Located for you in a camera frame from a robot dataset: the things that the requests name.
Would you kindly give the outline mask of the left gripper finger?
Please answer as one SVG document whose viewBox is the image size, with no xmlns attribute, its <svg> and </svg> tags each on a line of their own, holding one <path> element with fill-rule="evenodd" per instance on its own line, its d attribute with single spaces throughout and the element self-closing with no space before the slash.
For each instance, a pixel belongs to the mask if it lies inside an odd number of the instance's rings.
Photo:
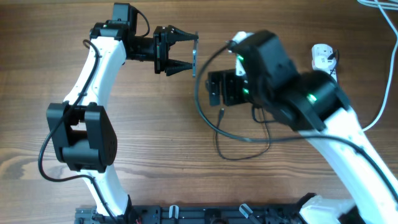
<svg viewBox="0 0 398 224">
<path fill-rule="evenodd" d="M 168 59 L 168 61 L 165 64 L 164 72 L 169 77 L 184 70 L 191 70 L 192 68 L 193 68 L 192 63 Z"/>
<path fill-rule="evenodd" d="M 197 34 L 190 34 L 184 32 L 174 26 L 169 25 L 167 31 L 167 42 L 170 44 L 175 44 L 176 42 L 198 40 Z"/>
</svg>

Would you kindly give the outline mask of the Galaxy S25 smartphone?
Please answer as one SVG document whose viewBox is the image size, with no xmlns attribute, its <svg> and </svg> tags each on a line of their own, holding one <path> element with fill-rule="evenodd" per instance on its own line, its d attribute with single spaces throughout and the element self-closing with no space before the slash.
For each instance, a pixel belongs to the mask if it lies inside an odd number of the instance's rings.
<svg viewBox="0 0 398 224">
<path fill-rule="evenodd" d="M 198 38 L 193 43 L 193 61 L 192 61 L 192 77 L 195 78 L 197 75 L 197 54 L 198 54 Z"/>
</svg>

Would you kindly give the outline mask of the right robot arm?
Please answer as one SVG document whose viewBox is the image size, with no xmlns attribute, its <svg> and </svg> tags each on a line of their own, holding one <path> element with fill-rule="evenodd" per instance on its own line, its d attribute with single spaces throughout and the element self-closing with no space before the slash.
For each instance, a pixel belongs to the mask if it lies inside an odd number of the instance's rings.
<svg viewBox="0 0 398 224">
<path fill-rule="evenodd" d="M 238 32 L 225 49 L 231 70 L 208 73 L 211 105 L 250 103 L 297 132 L 329 163 L 351 197 L 308 194 L 284 219 L 303 223 L 396 223 L 397 179 L 369 142 L 348 97 L 321 70 L 299 73 L 278 36 Z"/>
</svg>

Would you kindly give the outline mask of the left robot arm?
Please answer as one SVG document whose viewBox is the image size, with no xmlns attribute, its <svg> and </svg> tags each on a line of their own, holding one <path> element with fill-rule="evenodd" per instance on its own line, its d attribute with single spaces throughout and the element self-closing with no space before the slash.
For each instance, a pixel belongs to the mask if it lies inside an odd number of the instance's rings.
<svg viewBox="0 0 398 224">
<path fill-rule="evenodd" d="M 61 103 L 46 111 L 56 158 L 73 171 L 74 179 L 87 184 L 96 207 L 81 213 L 77 223 L 139 223 L 130 196 L 124 191 L 116 170 L 118 139 L 106 107 L 116 76 L 127 60 L 153 62 L 155 73 L 174 75 L 195 70 L 195 62 L 172 60 L 169 50 L 177 42 L 198 42 L 198 34 L 175 26 L 158 26 L 137 34 L 142 12 L 128 3 L 116 3 L 110 20 L 98 22 L 83 41 L 89 50 L 83 70 Z"/>
</svg>

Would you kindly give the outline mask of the white USB charger plug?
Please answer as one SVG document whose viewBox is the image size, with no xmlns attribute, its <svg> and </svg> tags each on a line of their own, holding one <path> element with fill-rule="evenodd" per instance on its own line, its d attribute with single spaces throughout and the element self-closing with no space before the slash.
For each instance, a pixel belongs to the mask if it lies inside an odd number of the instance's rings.
<svg viewBox="0 0 398 224">
<path fill-rule="evenodd" d="M 312 60 L 312 68 L 314 70 L 331 70 L 334 66 L 334 60 L 328 59 L 325 55 L 315 56 Z"/>
</svg>

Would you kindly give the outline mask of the white power strip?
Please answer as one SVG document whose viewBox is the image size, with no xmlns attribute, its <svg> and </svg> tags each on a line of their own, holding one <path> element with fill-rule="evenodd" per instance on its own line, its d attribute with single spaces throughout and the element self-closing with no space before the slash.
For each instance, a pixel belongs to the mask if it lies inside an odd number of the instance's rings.
<svg viewBox="0 0 398 224">
<path fill-rule="evenodd" d="M 338 78 L 337 78 L 337 74 L 336 74 L 336 67 L 337 67 L 337 64 L 339 61 L 338 51 L 333 50 L 333 48 L 327 44 L 315 44 L 312 47 L 311 52 L 312 52 L 312 59 L 318 55 L 325 55 L 328 57 L 328 59 L 333 59 L 335 61 L 334 66 L 332 67 L 331 70 L 328 70 L 328 71 L 321 70 L 321 71 L 329 74 L 337 82 Z"/>
</svg>

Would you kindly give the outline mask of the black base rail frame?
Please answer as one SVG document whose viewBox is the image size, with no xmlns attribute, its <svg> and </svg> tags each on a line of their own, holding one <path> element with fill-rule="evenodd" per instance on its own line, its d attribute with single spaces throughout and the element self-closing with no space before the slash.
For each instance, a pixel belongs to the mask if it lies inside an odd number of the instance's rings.
<svg viewBox="0 0 398 224">
<path fill-rule="evenodd" d="M 93 208 L 78 208 L 75 223 L 133 223 L 133 224 L 212 224 L 212 223 L 304 223 L 294 204 L 254 206 L 183 207 L 171 205 L 134 206 L 124 215 L 113 218 L 99 214 Z"/>
</svg>

